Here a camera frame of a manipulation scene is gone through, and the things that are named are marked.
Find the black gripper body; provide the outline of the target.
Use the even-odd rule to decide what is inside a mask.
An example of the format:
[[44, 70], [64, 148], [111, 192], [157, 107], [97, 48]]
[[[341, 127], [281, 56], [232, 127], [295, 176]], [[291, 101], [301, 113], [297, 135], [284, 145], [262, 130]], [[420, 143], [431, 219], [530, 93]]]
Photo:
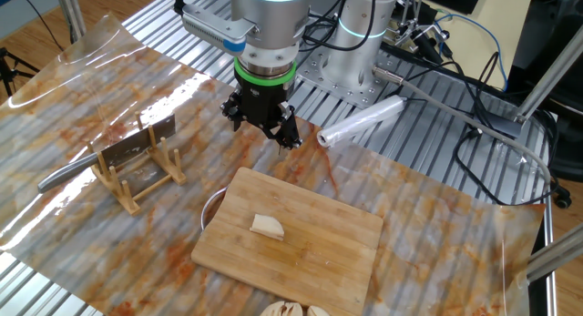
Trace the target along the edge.
[[288, 103], [291, 81], [275, 86], [262, 86], [239, 77], [238, 82], [239, 111], [252, 125], [272, 129], [291, 116], [292, 111]]

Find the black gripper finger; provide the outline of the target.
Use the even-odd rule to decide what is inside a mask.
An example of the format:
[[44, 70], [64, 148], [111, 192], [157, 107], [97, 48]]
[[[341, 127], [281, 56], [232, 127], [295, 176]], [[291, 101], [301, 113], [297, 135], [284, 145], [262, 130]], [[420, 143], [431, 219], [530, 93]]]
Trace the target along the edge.
[[263, 133], [269, 139], [274, 139], [282, 148], [299, 148], [302, 139], [296, 124], [295, 108], [288, 102], [278, 105], [281, 111], [278, 119], [272, 118], [262, 128]]
[[233, 124], [233, 130], [237, 131], [242, 122], [248, 119], [243, 105], [242, 93], [239, 90], [233, 91], [228, 99], [221, 104], [222, 115]]

